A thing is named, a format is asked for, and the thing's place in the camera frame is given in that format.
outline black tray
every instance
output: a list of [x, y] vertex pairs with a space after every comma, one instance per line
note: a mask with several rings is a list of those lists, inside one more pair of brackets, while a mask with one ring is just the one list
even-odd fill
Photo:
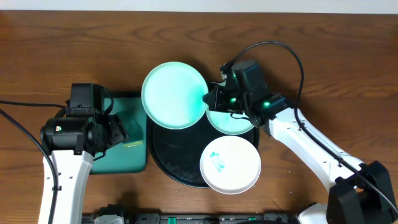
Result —
[[[208, 187], [200, 173], [201, 154], [212, 140], [226, 135], [210, 124], [206, 114], [181, 130], [163, 128], [147, 117], [147, 145], [156, 164], [172, 179], [191, 187]], [[258, 148], [258, 128], [238, 136]]]

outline teal bin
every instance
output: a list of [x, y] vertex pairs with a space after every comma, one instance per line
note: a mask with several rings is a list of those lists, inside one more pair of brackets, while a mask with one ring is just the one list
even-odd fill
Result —
[[[105, 98], [104, 107], [107, 108], [111, 104], [109, 98]], [[146, 166], [146, 122], [147, 115], [140, 97], [114, 98], [114, 105], [111, 114], [118, 114], [123, 125], [127, 129], [132, 138], [126, 142], [117, 144], [106, 151], [105, 157], [94, 161], [90, 174], [122, 174], [141, 172]]]

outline wood grain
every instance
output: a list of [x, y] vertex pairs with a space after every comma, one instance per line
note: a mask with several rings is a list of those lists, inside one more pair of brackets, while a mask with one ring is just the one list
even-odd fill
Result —
[[[319, 130], [365, 162], [381, 161], [398, 192], [398, 17], [333, 14], [175, 12], [0, 12], [0, 99], [63, 103], [76, 82], [139, 90], [160, 63], [180, 61], [206, 79], [246, 46], [279, 40], [306, 71], [302, 111]], [[275, 91], [294, 98], [299, 69], [286, 50], [258, 47]], [[52, 108], [1, 105], [35, 136]], [[239, 195], [194, 189], [168, 178], [148, 157], [138, 174], [90, 176], [84, 212], [108, 203], [164, 213], [298, 211], [327, 201], [317, 177], [281, 143], [261, 136], [262, 174]], [[0, 118], [0, 223], [36, 223], [42, 156]]]

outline white wall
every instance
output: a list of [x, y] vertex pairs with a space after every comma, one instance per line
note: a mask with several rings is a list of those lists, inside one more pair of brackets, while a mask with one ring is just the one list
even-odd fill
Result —
[[398, 14], [398, 0], [0, 0], [0, 9]]

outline brown table top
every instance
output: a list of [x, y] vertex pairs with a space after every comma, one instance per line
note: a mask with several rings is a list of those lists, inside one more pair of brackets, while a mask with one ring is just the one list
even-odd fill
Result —
[[[221, 80], [219, 66], [246, 46], [279, 40], [301, 57], [301, 109], [321, 132], [365, 162], [379, 160], [398, 192], [398, 17], [333, 14], [176, 12], [0, 12], [0, 99], [63, 103], [70, 85], [94, 82], [139, 90], [163, 62], [185, 62]], [[262, 46], [256, 59], [270, 87], [294, 99], [299, 68], [288, 51]], [[55, 108], [0, 106], [39, 138]], [[84, 212], [121, 203], [164, 213], [299, 211], [327, 202], [315, 174], [280, 142], [261, 134], [262, 174], [239, 195], [186, 187], [148, 156], [138, 174], [88, 179]], [[42, 155], [0, 118], [0, 222], [35, 223], [43, 187]]]

